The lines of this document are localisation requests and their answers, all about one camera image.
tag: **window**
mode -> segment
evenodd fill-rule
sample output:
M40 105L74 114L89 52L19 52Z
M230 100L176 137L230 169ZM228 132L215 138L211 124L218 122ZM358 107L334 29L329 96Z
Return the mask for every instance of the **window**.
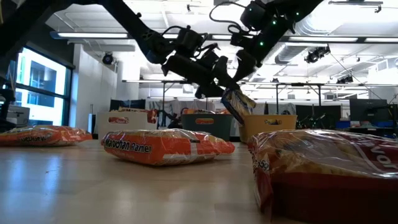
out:
M64 124L68 78L69 69L32 50L18 55L15 105L30 108L29 125Z

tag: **gray bin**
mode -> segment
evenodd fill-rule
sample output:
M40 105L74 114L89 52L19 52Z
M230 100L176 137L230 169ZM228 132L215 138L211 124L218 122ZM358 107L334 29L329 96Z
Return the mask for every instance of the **gray bin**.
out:
M182 128L189 131L204 131L229 141L233 116L230 114L183 114Z

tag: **plastic wrapper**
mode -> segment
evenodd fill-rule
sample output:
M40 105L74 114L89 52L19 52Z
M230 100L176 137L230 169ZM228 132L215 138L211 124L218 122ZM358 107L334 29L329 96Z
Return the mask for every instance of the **plastic wrapper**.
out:
M329 130L248 142L263 212L310 223L398 223L398 142Z
M124 107L119 107L119 112L125 112L125 111L132 111L132 112L145 112L147 113L147 119L148 123L156 124L156 117L157 117L157 110L144 110L144 109L135 109L135 108L124 108Z
M113 131L101 144L106 152L121 159L154 166L209 161L234 151L230 142L182 129Z
M1 133L0 146L71 146L91 139L92 135L82 129L38 125Z
M225 108L243 125L244 117L253 112L256 102L242 93L241 90L225 90L221 102Z

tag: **glass window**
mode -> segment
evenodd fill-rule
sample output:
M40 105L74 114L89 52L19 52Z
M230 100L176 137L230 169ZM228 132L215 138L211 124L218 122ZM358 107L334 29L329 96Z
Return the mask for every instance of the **glass window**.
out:
M16 89L16 105L30 108L30 125L62 125L63 101L62 98Z
M65 66L29 49L18 56L17 83L64 95L66 72Z

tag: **desk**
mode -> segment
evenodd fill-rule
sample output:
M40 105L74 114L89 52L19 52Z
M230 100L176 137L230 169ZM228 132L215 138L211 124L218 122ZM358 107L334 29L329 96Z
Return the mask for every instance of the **desk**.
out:
M394 128L350 128L349 132L385 137L386 135L392 136L397 130Z
M160 168L117 159L99 141L0 147L0 223L267 223L251 155L236 146L213 162Z

